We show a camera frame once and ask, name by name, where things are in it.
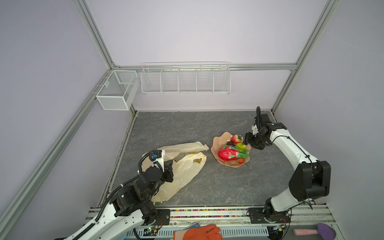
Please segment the translucent banana print plastic bag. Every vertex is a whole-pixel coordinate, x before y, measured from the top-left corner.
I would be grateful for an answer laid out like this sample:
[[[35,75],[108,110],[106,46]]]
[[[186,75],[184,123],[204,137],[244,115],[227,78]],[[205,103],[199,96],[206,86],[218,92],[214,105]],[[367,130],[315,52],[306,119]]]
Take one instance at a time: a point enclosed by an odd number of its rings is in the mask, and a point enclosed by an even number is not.
[[[174,180],[164,183],[158,193],[152,197],[153,203],[163,203],[170,200],[185,187],[205,166],[209,150],[201,142],[185,143],[161,147],[162,156],[166,164],[172,163]]]

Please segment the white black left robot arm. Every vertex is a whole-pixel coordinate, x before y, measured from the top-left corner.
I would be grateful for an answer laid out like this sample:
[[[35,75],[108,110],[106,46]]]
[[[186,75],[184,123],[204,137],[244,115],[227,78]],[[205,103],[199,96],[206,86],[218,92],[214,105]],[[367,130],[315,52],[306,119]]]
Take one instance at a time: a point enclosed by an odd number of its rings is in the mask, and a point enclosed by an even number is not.
[[[138,174],[118,186],[102,204],[99,213],[69,240],[117,240],[141,225],[155,222],[158,210],[152,198],[160,187],[174,180],[173,164],[164,160],[164,150],[152,150],[138,162]]]

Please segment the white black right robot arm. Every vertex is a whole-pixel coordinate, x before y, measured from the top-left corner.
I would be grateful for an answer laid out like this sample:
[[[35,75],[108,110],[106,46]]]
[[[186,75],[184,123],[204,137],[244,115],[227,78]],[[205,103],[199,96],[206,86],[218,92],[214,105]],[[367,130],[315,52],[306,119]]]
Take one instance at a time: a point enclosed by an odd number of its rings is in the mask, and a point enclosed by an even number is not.
[[[331,165],[306,151],[280,122],[273,123],[257,107],[252,131],[245,134],[245,143],[257,150],[277,146],[294,168],[288,188],[266,200],[263,210],[251,209],[251,218],[275,223],[285,219],[289,211],[303,202],[326,197],[330,193]]]

